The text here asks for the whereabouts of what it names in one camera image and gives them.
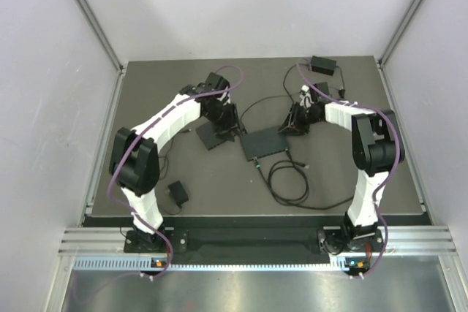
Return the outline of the black switch with white label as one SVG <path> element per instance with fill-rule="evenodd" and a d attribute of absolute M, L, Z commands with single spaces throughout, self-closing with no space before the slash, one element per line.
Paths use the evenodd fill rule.
<path fill-rule="evenodd" d="M 206 122 L 195 129 L 205 148 L 210 151 L 227 141 L 225 137 L 220 137 L 215 132 L 215 126 L 211 122 Z"/>

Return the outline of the black network switch plain top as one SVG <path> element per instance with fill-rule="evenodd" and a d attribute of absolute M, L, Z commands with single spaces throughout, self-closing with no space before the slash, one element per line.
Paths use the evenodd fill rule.
<path fill-rule="evenodd" d="M 273 126 L 240 137 L 247 161 L 254 161 L 290 149 L 286 136 L 278 133 L 278 128 L 278 126 Z"/>

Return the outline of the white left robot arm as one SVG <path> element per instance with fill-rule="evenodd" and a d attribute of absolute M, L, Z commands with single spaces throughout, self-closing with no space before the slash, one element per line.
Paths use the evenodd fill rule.
<path fill-rule="evenodd" d="M 111 194 L 115 187 L 122 190 L 134 233 L 148 250 L 158 251 L 166 241 L 155 195 L 160 179 L 159 152 L 200 118 L 208 120 L 208 135 L 215 138 L 216 144 L 234 140 L 241 127 L 237 107 L 230 98 L 232 89 L 226 78 L 212 72 L 204 82 L 183 87 L 168 106 L 147 121 L 116 132 L 107 193 Z"/>

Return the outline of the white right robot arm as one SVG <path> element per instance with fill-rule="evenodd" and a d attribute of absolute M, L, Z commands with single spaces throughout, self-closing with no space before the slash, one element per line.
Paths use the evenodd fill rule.
<path fill-rule="evenodd" d="M 343 245 L 356 251 L 377 237 L 380 201 L 388 177 L 404 160 L 395 113 L 337 100 L 318 88 L 303 85 L 300 100 L 293 102 L 279 127 L 285 135 L 305 135 L 310 126 L 325 122 L 351 133 L 352 158 L 358 179 L 351 204 L 341 225 Z"/>

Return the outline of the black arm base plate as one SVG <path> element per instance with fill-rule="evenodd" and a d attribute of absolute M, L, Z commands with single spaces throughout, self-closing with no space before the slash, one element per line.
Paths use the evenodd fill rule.
<path fill-rule="evenodd" d="M 167 228 L 162 234 L 173 247 L 177 264 L 324 263 L 329 254 L 380 251 L 379 236 L 346 244 L 340 229 L 297 228 Z"/>

